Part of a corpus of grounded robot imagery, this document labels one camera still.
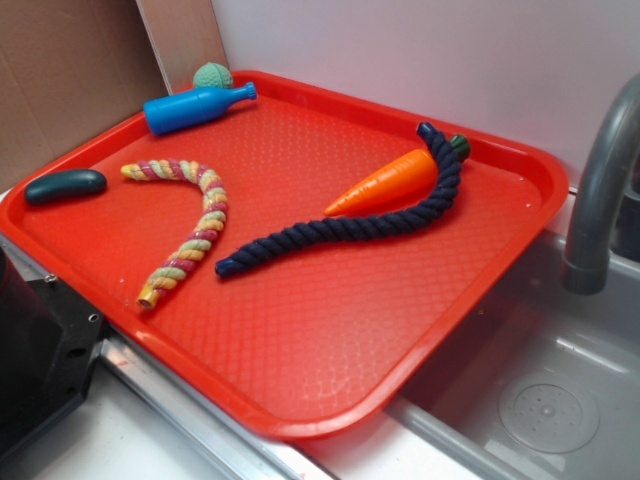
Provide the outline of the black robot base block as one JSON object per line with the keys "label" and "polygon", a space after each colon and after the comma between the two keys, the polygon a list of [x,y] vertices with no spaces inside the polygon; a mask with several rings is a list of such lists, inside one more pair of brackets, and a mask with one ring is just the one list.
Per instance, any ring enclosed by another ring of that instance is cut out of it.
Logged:
{"label": "black robot base block", "polygon": [[105,317],[61,279],[26,280],[1,253],[1,462],[88,395]]}

